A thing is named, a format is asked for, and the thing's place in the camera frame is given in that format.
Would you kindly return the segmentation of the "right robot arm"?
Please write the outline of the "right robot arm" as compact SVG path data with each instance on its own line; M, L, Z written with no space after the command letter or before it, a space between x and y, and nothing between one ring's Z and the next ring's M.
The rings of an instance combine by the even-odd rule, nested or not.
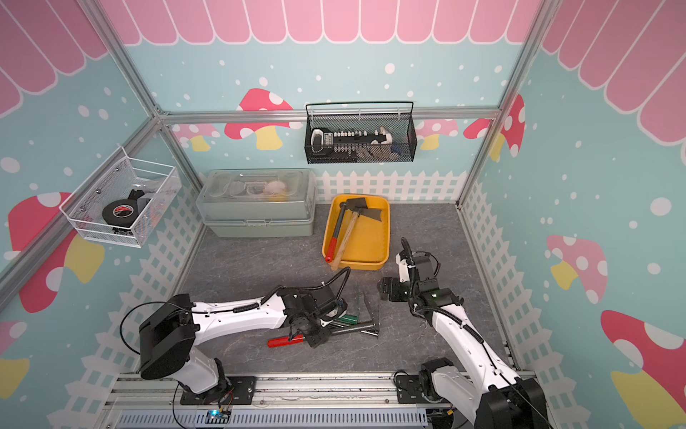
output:
M439 260L412 250L406 238L401 245L398 276L379 282L382 299L407 303L410 314L430 325L464 368L448 359L424 363L419 383L425 400L446 400L475 428L553 427L539 383L524 379L499 357L470 321L464 299L439 286Z

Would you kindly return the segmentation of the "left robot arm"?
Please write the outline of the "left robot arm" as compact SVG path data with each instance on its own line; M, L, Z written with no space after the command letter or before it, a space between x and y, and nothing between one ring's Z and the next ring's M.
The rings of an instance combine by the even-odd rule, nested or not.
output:
M350 268L317 286L277 286L261 298L223 303L194 302L178 294L158 302L157 310L139 326L140 377L170 377L192 397L226 403L233 385L220 359L211 359L199 345L232 334L288 328L288 341L302 337L311 347L332 336L330 323L345 316L348 305L334 282L347 283Z

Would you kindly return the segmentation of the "red-handled small hoe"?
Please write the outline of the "red-handled small hoe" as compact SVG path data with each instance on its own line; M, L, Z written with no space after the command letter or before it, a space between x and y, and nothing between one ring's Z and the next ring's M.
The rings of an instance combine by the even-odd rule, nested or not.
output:
M338 245L339 241L339 235L340 235L340 230L343 224L343 219L348 211L348 209L352 208L366 208L366 199L365 198L349 198L346 201L343 201L339 204L339 215L337 218L337 221L335 223L332 237L330 238L329 246L327 248L327 251L325 253L325 262L326 263L331 263L335 257L336 253L336 248Z

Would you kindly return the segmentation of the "wooden-handled hatchet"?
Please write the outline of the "wooden-handled hatchet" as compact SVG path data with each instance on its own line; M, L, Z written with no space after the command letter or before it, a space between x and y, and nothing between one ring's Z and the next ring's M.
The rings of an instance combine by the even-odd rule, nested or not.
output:
M380 222L382 220L382 211L377 208L364 208L364 207L358 207L355 208L352 211L352 216L351 219L348 223L348 229L345 232L344 238L342 240L341 245L339 246L338 253L334 257L333 261L330 263L330 268L332 271L338 271L339 266L341 264L341 261L344 257L345 250L348 246L348 243L350 241L350 238L353 234L353 231L355 230L355 227L357 225L357 221L360 216L368 217L374 221Z

